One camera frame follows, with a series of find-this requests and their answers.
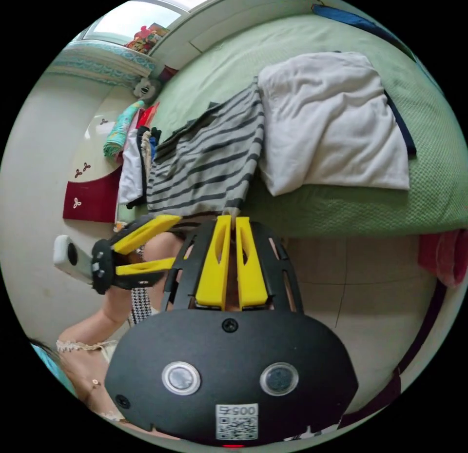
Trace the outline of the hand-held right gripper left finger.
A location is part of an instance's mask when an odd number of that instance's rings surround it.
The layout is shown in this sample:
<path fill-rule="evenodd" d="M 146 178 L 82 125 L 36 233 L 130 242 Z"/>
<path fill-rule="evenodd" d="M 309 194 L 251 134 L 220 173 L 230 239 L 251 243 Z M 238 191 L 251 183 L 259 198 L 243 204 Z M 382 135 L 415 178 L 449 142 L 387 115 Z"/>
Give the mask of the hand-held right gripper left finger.
<path fill-rule="evenodd" d="M 211 223 L 208 249 L 195 294 L 198 305 L 225 310 L 231 244 L 231 217 L 219 216 Z"/>

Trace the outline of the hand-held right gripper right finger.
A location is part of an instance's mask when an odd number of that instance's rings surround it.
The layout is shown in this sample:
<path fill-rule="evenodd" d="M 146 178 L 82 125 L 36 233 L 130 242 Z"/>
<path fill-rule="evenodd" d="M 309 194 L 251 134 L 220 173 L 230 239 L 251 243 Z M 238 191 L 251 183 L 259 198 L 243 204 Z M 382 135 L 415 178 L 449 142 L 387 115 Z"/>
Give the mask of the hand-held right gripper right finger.
<path fill-rule="evenodd" d="M 239 308 L 265 305 L 268 294 L 248 217 L 236 218 L 236 260 Z"/>

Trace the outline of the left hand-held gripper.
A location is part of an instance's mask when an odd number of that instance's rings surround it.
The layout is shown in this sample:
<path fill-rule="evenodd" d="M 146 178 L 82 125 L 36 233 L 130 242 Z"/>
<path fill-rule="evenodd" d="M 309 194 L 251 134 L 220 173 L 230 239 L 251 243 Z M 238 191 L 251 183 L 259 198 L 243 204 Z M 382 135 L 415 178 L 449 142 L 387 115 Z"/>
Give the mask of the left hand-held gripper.
<path fill-rule="evenodd" d="M 125 257 L 180 220 L 174 215 L 140 216 L 110 239 L 98 240 L 92 248 L 92 288 L 103 295 L 111 287 L 132 290 L 155 285 L 163 272 L 172 268 L 175 257 L 132 264 Z"/>

